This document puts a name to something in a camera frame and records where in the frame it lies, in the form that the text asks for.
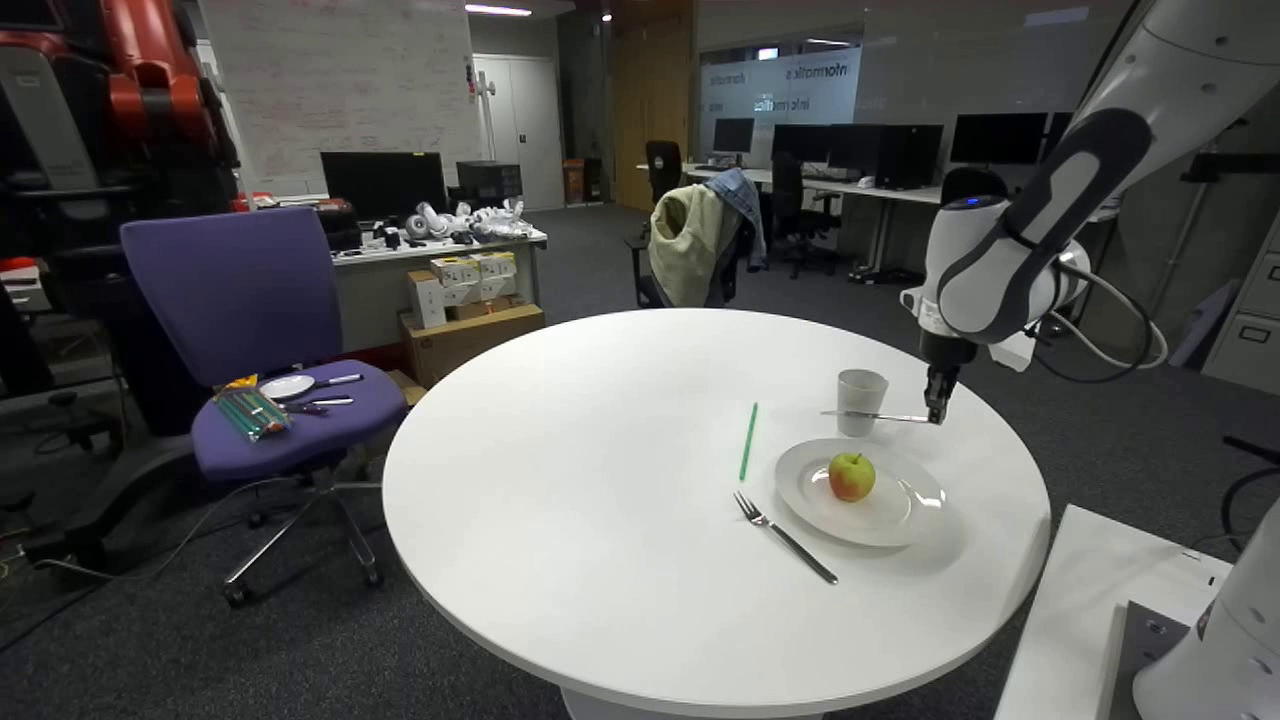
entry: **chair base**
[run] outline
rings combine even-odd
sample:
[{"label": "chair base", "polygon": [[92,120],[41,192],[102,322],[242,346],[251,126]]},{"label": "chair base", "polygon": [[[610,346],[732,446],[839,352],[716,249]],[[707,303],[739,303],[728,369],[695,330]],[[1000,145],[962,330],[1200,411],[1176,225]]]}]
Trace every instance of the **chair base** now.
[{"label": "chair base", "polygon": [[245,607],[258,602],[258,594],[247,589],[247,571],[269,561],[283,537],[294,537],[316,507],[335,507],[349,532],[349,551],[356,555],[365,584],[380,589],[386,584],[386,565],[374,551],[356,513],[344,503],[349,492],[380,492],[380,485],[341,485],[341,489],[320,489],[320,496],[314,496],[297,516],[288,516],[258,551],[247,551],[230,575],[226,575],[226,602],[232,607]]}]

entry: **gray carpet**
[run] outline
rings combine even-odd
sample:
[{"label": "gray carpet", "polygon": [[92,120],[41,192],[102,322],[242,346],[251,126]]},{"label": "gray carpet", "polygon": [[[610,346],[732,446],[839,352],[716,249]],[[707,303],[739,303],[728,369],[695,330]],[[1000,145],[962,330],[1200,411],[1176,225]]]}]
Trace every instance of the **gray carpet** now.
[{"label": "gray carpet", "polygon": [[[619,236],[639,227],[637,212],[571,207],[535,215],[535,225],[551,234],[539,263],[547,322],[632,309]],[[855,289],[845,276],[805,274],[794,279],[780,268],[739,276],[738,309],[810,317],[898,347],[917,346],[898,289]],[[1050,347],[1050,356],[1097,371],[1074,347]],[[1013,376],[980,359],[964,379],[1029,440],[1057,513],[1085,503],[1213,555],[1230,555],[1218,527],[1223,485],[1259,467],[1219,437],[1280,446],[1276,399],[1176,369],[1080,387],[1040,369]],[[41,411],[5,416],[5,430],[38,419]],[[34,456],[34,437],[0,437],[0,489],[46,489],[38,522],[64,513],[96,472],[103,472],[96,456]],[[1245,516],[1258,516],[1268,496],[1252,492]],[[157,565],[192,522],[192,503],[175,501],[175,513],[127,527],[149,555],[144,565],[0,651],[0,718],[565,718],[557,689],[458,637],[417,602],[403,571],[368,594],[335,524],[307,527],[269,565],[272,595],[266,604],[230,611],[218,594],[220,571],[269,532],[245,527],[245,507],[247,501],[226,507],[166,575]],[[5,571],[0,645],[77,594],[21,565],[5,565]],[[1019,617],[953,677],[839,718],[991,718],[1017,631]]]}]

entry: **white plate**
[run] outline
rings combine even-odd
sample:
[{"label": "white plate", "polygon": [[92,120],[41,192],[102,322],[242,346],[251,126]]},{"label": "white plate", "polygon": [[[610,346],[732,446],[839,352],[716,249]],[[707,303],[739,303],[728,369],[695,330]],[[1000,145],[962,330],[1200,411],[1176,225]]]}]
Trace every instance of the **white plate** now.
[{"label": "white plate", "polygon": [[[875,489],[861,503],[832,496],[830,466],[839,453],[865,453],[875,466]],[[811,527],[870,549],[903,549],[917,542],[924,513],[944,513],[944,489],[871,437],[832,437],[787,448],[778,461],[778,492]]]},{"label": "white plate", "polygon": [[303,396],[307,387],[316,387],[316,376],[272,376],[272,379],[266,379],[260,385],[260,391],[269,396],[269,399],[294,399],[294,396]]}]

